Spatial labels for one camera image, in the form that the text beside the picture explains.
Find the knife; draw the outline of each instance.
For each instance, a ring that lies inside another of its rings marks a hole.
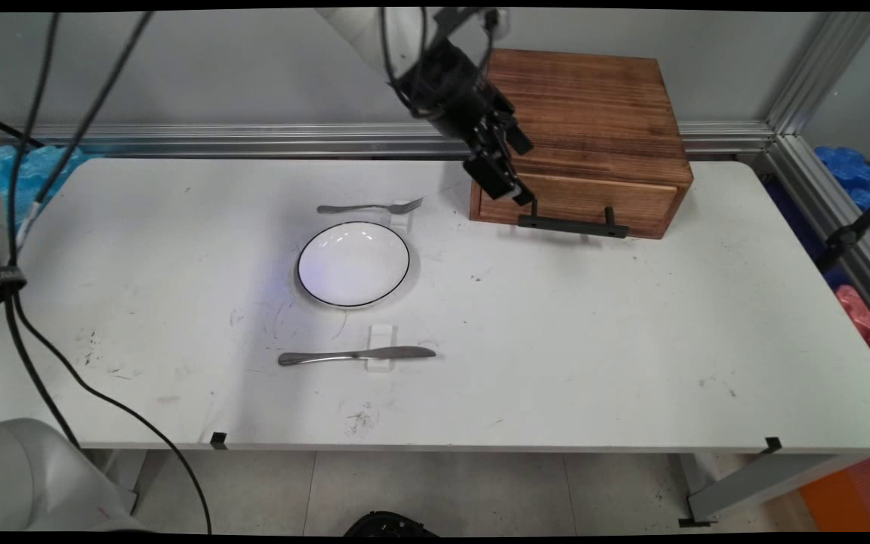
[[[343,359],[408,359],[413,357],[434,357],[436,354],[429,348],[417,345],[393,345],[390,348],[363,349],[363,351],[338,351],[334,354],[291,354],[286,352],[277,357],[277,364],[282,367],[313,363],[314,361],[336,361]]]

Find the knife handle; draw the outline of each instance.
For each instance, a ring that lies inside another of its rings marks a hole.
[[[331,361],[338,359],[356,359],[358,351],[339,351],[336,354],[295,354],[287,351],[277,357],[277,364],[282,367],[300,365],[301,363],[313,363],[314,361]]]

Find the fork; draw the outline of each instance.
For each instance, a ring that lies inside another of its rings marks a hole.
[[[421,206],[421,201],[424,199],[424,196],[421,199],[412,200],[411,202],[405,204],[389,204],[388,206],[383,206],[382,204],[362,204],[361,206],[318,206],[317,213],[319,214],[338,214],[342,212],[350,212],[352,210],[360,210],[363,208],[382,208],[389,211],[389,213],[394,215],[404,215],[411,210]]]

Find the drawer handle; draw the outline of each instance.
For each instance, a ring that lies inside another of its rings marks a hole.
[[[560,232],[575,232],[577,234],[593,234],[594,236],[607,236],[610,238],[625,238],[629,234],[629,227],[615,223],[613,206],[604,208],[606,223],[589,223],[589,221],[574,221],[569,219],[557,219],[555,217],[542,217],[538,214],[538,200],[532,200],[532,214],[521,214],[515,224],[525,228],[541,228],[542,230],[558,230]]]

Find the plate rim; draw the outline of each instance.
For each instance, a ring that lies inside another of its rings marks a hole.
[[[363,302],[360,304],[335,304],[334,302],[328,302],[327,300],[321,299],[319,296],[312,293],[310,291],[310,289],[307,288],[307,286],[304,285],[304,278],[301,278],[301,257],[304,257],[304,252],[307,251],[307,246],[309,246],[311,244],[311,242],[314,241],[315,238],[317,238],[321,234],[324,234],[325,232],[331,230],[332,228],[340,227],[340,226],[342,226],[342,224],[352,224],[352,223],[373,224],[376,227],[382,227],[382,228],[384,228],[384,230],[387,230],[391,234],[394,234],[394,237],[396,237],[398,239],[398,241],[401,242],[401,247],[405,248],[405,258],[407,258],[408,261],[405,263],[405,272],[404,272],[404,274],[401,275],[401,279],[398,280],[398,283],[396,283],[396,285],[394,285],[394,287],[391,288],[389,290],[389,292],[386,292],[383,295],[379,296],[378,298],[376,298],[374,300],[370,300],[369,302]],[[328,306],[332,306],[335,308],[360,308],[362,306],[374,304],[375,302],[378,302],[379,300],[381,300],[384,297],[393,293],[395,289],[398,289],[398,286],[401,286],[401,283],[403,283],[405,281],[405,278],[407,278],[408,269],[410,269],[411,267],[412,267],[412,252],[408,251],[408,242],[405,242],[405,239],[402,238],[401,235],[398,234],[396,231],[391,230],[391,227],[384,226],[384,224],[380,224],[380,223],[372,223],[372,221],[345,221],[344,223],[332,224],[331,227],[325,227],[325,228],[323,228],[323,230],[319,230],[317,232],[317,234],[314,234],[310,238],[310,240],[307,241],[307,244],[304,244],[304,247],[301,248],[301,252],[299,252],[299,254],[298,254],[298,263],[294,267],[294,269],[295,269],[295,273],[298,276],[298,282],[301,283],[301,288],[304,289],[304,292],[306,292],[307,294],[310,294],[310,296],[313,297],[318,302],[320,302],[322,304],[327,304]]]

